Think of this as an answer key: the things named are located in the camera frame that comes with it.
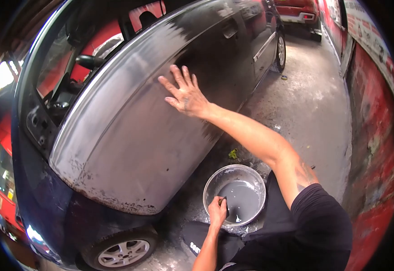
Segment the bare metal panel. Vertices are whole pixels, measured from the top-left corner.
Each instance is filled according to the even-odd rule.
[[[96,74],[71,109],[49,159],[70,187],[127,213],[151,215],[165,207],[220,133],[164,102],[169,93],[157,76],[167,75],[200,33],[232,14],[222,12],[227,3],[201,1],[167,16]],[[199,10],[211,12],[201,12],[206,17],[198,30],[177,23]],[[236,99],[235,109],[243,95]]]

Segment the metal bucket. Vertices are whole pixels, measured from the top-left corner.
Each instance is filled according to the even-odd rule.
[[[227,196],[230,214],[223,225],[246,225],[263,209],[266,198],[265,183],[249,166],[228,165],[217,170],[204,187],[203,205],[208,214],[209,204],[215,196]]]

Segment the black shirt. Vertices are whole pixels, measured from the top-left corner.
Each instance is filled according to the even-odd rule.
[[[352,249],[352,225],[345,210],[318,183],[292,203],[297,230],[246,243],[222,271],[344,270]]]

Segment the tattoo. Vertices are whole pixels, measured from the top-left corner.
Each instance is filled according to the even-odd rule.
[[[298,160],[295,172],[298,192],[301,192],[305,187],[308,187],[311,184],[319,183],[311,167],[309,167],[301,158]]]
[[[183,109],[184,109],[185,111],[188,111],[188,108],[187,108],[187,107],[188,107],[189,99],[188,99],[188,98],[185,98],[184,100],[185,100],[185,102],[184,102],[185,104],[184,104],[184,106],[183,106]]]

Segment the finger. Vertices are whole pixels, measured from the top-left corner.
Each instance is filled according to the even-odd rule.
[[[182,66],[182,71],[183,71],[183,77],[185,78],[185,81],[188,85],[193,85],[191,81],[191,77],[189,76],[189,70],[188,67]]]
[[[172,75],[174,76],[174,79],[176,79],[177,84],[179,85],[179,88],[183,89],[186,87],[185,80],[183,79],[182,72],[176,65],[171,65],[170,70],[172,72]]]
[[[193,85],[198,88],[197,76],[195,74],[193,74]]]
[[[161,83],[171,94],[173,94],[174,96],[176,96],[176,94],[178,93],[178,89],[171,84],[167,78],[165,78],[164,76],[160,76],[158,77],[158,81],[159,83]]]
[[[164,99],[167,103],[169,103],[172,107],[179,109],[179,101],[173,97],[165,97]]]
[[[215,196],[214,198],[213,198],[213,201],[212,202],[216,202],[216,204],[218,204],[219,205],[219,201],[221,200],[221,199],[223,199],[224,197],[221,197],[221,196]]]
[[[227,200],[223,199],[221,202],[221,210],[227,210]]]

